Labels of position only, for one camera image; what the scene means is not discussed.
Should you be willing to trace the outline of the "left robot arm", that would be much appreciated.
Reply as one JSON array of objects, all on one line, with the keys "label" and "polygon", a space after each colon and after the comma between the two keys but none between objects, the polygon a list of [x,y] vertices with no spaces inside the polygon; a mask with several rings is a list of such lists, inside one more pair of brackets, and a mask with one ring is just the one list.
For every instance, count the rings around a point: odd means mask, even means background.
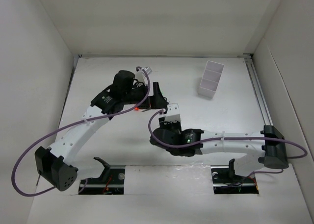
[{"label": "left robot arm", "polygon": [[36,168],[40,176],[63,192],[73,183],[95,179],[104,183],[109,179],[110,165],[94,157],[96,165],[83,165],[75,160],[87,141],[113,117],[127,113],[125,105],[140,109],[165,109],[168,105],[157,82],[151,83],[149,67],[137,67],[136,72],[120,70],[113,83],[98,93],[90,102],[80,121],[67,125],[65,135],[48,148],[35,152]]}]

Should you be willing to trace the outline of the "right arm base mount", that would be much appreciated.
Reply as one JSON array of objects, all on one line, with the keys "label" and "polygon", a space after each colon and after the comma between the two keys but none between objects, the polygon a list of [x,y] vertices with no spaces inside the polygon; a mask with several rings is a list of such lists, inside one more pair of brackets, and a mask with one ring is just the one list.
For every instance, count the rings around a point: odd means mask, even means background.
[{"label": "right arm base mount", "polygon": [[227,165],[211,166],[211,177],[215,195],[227,194],[259,194],[255,178],[235,174],[234,161]]}]

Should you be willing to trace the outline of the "white divided container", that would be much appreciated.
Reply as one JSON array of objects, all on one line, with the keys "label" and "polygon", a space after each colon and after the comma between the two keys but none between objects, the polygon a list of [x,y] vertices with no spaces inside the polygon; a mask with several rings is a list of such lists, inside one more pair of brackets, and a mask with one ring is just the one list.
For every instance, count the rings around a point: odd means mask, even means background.
[{"label": "white divided container", "polygon": [[223,73],[224,65],[221,63],[208,61],[206,63],[199,87],[198,94],[207,97],[213,98]]}]

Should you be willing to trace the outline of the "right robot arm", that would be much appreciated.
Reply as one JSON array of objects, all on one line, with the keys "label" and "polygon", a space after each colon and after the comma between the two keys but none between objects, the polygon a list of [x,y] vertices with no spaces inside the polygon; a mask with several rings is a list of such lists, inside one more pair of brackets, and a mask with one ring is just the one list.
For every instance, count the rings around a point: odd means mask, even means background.
[{"label": "right robot arm", "polygon": [[277,135],[262,132],[213,133],[201,129],[181,130],[179,121],[160,118],[159,127],[149,129],[150,143],[162,148],[173,156],[193,157],[211,153],[241,153],[240,158],[229,161],[228,179],[237,182],[257,170],[288,168],[285,142]]}]

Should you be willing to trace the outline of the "aluminium rail right side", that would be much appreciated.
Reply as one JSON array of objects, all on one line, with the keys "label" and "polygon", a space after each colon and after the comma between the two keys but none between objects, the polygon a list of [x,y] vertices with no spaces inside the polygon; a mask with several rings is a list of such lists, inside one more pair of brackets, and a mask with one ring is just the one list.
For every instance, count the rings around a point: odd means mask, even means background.
[{"label": "aluminium rail right side", "polygon": [[268,106],[267,106],[267,103],[266,103],[266,100],[262,91],[262,87],[259,82],[258,75],[254,66],[252,55],[245,54],[243,55],[243,58],[247,67],[248,74],[251,79],[252,87],[253,87],[257,102],[258,102],[260,112],[262,114],[263,122],[266,125],[273,125],[273,121],[270,116]]}]

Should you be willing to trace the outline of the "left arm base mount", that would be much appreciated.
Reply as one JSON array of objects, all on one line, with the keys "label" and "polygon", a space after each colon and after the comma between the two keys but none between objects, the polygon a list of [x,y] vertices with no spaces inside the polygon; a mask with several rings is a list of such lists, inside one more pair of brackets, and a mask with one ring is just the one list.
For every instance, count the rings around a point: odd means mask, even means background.
[{"label": "left arm base mount", "polygon": [[97,178],[86,178],[80,181],[79,195],[123,195],[125,170],[124,165],[109,165],[103,159],[94,157],[103,166],[101,175]]}]

